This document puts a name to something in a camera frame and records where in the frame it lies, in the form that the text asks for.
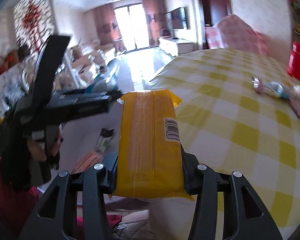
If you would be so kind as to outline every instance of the silver screw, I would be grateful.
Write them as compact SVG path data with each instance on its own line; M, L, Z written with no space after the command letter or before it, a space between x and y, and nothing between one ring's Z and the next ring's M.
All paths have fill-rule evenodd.
M97 163L93 167L95 170L99 171L99 170L103 169L103 166L104 165L102 163Z
M68 175L68 171L60 171L59 172L59 177L61 177L61 178L64 178L67 175Z
M242 173L240 171L234 171L233 175L237 178L241 178L242 177Z
M205 171L207 169L207 166L204 165L204 164L198 164L197 168L200 170L200 171Z

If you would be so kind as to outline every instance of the white cabinet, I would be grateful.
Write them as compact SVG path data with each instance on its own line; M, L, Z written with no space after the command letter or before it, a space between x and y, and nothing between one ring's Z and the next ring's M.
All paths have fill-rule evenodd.
M171 56L194 51L194 43L184 39L159 38L159 47Z

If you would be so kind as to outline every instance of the curtain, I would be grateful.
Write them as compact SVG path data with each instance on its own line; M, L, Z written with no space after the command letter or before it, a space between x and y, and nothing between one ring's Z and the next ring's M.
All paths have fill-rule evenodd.
M112 3L94 8L93 15L101 45L113 43L121 38Z
M147 18L149 43L151 46L158 45L160 31L167 28L164 0L142 0L142 3Z

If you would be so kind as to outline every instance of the red container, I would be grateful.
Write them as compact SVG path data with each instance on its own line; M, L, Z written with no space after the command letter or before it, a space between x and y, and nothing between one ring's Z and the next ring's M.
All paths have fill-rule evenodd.
M293 43L287 72L290 76L300 80L300 44L297 42Z

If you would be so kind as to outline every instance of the door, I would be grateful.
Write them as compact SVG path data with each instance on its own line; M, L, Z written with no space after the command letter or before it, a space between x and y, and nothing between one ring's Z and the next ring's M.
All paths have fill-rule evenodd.
M224 16L231 15L230 0L199 0L201 5L201 17L204 19L202 25L203 49L208 49L204 28L218 23Z
M114 13L127 51L150 46L146 14L142 4L117 8Z

